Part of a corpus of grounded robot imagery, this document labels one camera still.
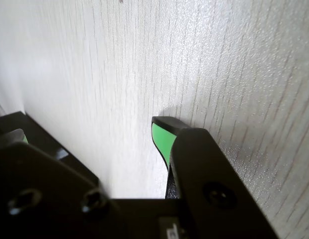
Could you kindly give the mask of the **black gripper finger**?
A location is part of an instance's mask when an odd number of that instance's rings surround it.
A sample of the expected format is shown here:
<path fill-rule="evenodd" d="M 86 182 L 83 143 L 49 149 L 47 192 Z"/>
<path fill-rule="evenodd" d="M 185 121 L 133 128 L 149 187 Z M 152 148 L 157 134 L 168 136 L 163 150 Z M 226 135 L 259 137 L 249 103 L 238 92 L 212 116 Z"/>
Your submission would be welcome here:
<path fill-rule="evenodd" d="M 0 239 L 117 239 L 101 186 L 26 143 L 0 136 Z"/>
<path fill-rule="evenodd" d="M 276 233 L 210 133 L 174 117 L 152 118 L 152 139 L 170 167 L 198 239 L 274 239 Z"/>

